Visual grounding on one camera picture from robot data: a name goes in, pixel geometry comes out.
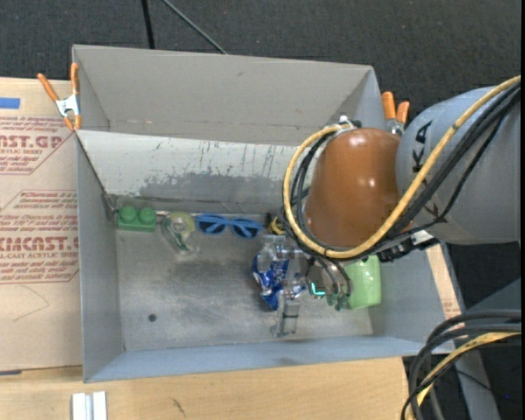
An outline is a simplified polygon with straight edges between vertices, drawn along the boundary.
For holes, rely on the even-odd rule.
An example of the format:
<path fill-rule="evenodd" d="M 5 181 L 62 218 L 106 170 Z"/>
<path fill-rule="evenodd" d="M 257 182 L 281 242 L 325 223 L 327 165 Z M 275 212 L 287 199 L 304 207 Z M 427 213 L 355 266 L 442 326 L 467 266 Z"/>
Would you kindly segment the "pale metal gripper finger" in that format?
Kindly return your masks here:
<path fill-rule="evenodd" d="M 284 235 L 266 234 L 262 238 L 262 272 L 286 274 L 292 258 L 292 244 Z"/>
<path fill-rule="evenodd" d="M 298 325 L 300 300 L 291 290 L 281 290 L 277 295 L 276 323 L 270 328 L 275 338 L 295 334 Z"/>

